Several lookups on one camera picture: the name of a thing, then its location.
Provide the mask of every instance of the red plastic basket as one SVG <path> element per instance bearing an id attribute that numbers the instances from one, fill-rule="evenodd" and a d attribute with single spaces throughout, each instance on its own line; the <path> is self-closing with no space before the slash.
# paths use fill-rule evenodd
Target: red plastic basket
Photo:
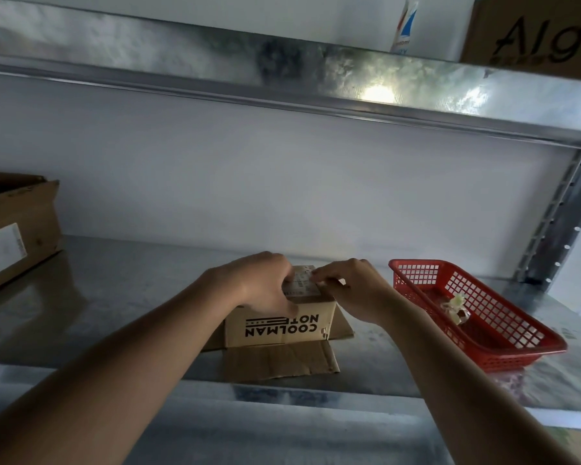
<path id="1" fill-rule="evenodd" d="M 567 349 L 560 335 L 454 264 L 391 260 L 390 268 L 394 270 L 394 288 L 426 310 L 485 372 L 516 369 Z M 456 325 L 441 304 L 460 293 L 465 295 L 465 308 L 472 316 Z"/>

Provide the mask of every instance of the hand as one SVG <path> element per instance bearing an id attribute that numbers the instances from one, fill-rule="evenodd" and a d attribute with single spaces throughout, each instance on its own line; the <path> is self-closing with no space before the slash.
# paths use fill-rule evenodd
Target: hand
<path id="1" fill-rule="evenodd" d="M 336 261 L 315 269 L 311 280 L 347 312 L 368 323 L 380 324 L 392 301 L 402 297 L 365 259 Z"/>
<path id="2" fill-rule="evenodd" d="M 284 255 L 265 251 L 209 272 L 219 284 L 230 287 L 235 305 L 247 305 L 263 315 L 297 316 L 297 305 L 282 292 L 282 282 L 295 277 L 295 270 Z"/>

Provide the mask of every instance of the bare skin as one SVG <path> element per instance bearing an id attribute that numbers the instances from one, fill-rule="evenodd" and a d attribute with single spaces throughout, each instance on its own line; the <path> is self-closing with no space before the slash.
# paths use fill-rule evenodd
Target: bare skin
<path id="1" fill-rule="evenodd" d="M 295 316 L 281 290 L 292 274 L 286 258 L 271 253 L 206 271 L 2 412 L 0 465 L 122 463 L 235 306 Z M 350 314 L 392 336 L 458 465 L 578 463 L 370 263 L 332 263 L 313 278 Z"/>

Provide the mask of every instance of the small object in basket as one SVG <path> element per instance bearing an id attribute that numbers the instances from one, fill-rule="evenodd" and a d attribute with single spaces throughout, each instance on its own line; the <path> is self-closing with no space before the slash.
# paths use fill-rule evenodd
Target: small object in basket
<path id="1" fill-rule="evenodd" d="M 449 302 L 441 304 L 441 308 L 445 310 L 454 324 L 462 325 L 471 317 L 471 312 L 465 308 L 465 295 L 456 294 Z"/>

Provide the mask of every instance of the person's right arm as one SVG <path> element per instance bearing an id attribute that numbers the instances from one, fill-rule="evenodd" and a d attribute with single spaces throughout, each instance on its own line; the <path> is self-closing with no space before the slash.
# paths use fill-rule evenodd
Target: person's right arm
<path id="1" fill-rule="evenodd" d="M 392 337 L 457 465 L 580 463 L 368 261 L 331 263 L 312 280 Z"/>

